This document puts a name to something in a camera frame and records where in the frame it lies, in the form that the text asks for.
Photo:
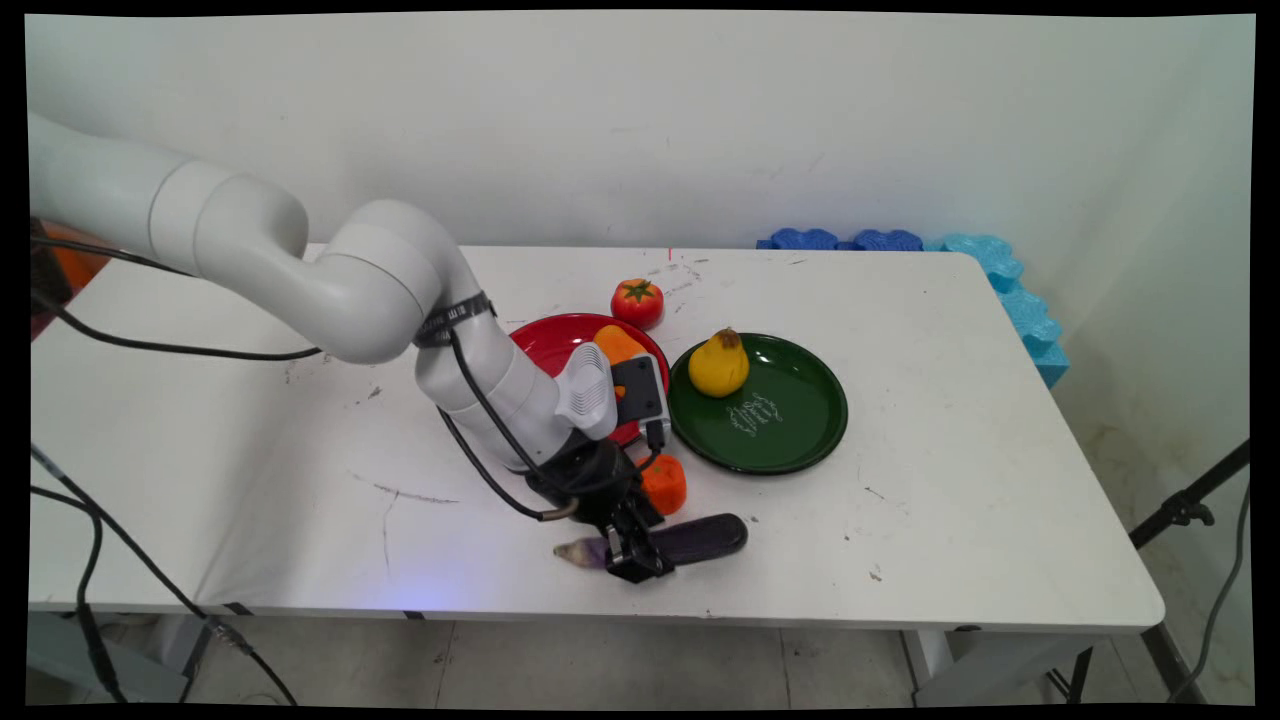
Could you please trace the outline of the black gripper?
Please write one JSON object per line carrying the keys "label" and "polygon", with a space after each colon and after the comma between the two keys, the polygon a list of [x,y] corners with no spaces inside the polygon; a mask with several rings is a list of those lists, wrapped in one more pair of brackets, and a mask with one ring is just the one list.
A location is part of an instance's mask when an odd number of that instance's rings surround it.
{"label": "black gripper", "polygon": [[650,529],[664,521],[643,488],[643,471],[654,461],[653,454],[634,461],[612,439],[573,439],[524,478],[553,505],[577,501],[571,519],[595,528],[605,539],[605,570],[639,584],[675,571],[650,538]]}

